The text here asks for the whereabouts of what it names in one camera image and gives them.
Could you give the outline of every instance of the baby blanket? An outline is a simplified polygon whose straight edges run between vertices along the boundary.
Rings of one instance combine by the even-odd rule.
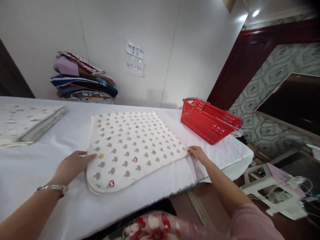
[[[91,117],[88,154],[93,153],[87,181],[100,194],[128,187],[188,152],[156,112],[122,112]]]
[[[0,147],[33,143],[65,114],[64,106],[0,106]]]

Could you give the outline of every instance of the patterned wallpaper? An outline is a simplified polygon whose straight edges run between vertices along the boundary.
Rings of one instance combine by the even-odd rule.
[[[320,76],[320,43],[278,45],[229,109],[242,118],[245,139],[272,158],[290,149],[290,140],[320,147],[320,141],[254,113],[292,72]]]
[[[273,26],[273,25],[279,25],[279,24],[283,24],[283,23],[298,22],[298,21],[308,20],[308,19],[312,19],[312,18],[316,18],[316,17],[317,17],[317,15],[315,13],[305,13],[305,14],[294,16],[294,17],[282,18],[282,19],[273,20],[273,21],[269,21],[269,22],[263,22],[263,23],[252,24],[252,25],[247,25],[247,26],[244,25],[242,27],[241,31],[257,29],[257,28],[262,28],[262,27],[268,27],[268,26]]]

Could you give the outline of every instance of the stack of folded clothes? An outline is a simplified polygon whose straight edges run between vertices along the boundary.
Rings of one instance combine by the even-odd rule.
[[[33,143],[66,113],[64,106],[0,106],[0,147]]]
[[[53,68],[60,75],[51,78],[51,83],[58,89],[58,97],[114,104],[118,91],[110,76],[70,52],[59,51],[59,54]]]

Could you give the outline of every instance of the bracelet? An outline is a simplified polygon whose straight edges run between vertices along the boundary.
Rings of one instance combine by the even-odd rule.
[[[38,187],[37,191],[41,190],[41,189],[53,189],[53,190],[58,190],[61,192],[60,197],[62,198],[64,197],[64,193],[66,193],[68,191],[68,187],[63,186],[63,185],[57,185],[57,184],[53,184],[53,185],[46,185],[43,187]]]

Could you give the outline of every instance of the shopping basket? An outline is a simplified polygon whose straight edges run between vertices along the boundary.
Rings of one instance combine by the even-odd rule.
[[[200,98],[185,98],[181,122],[213,145],[234,130],[239,130],[242,119]]]

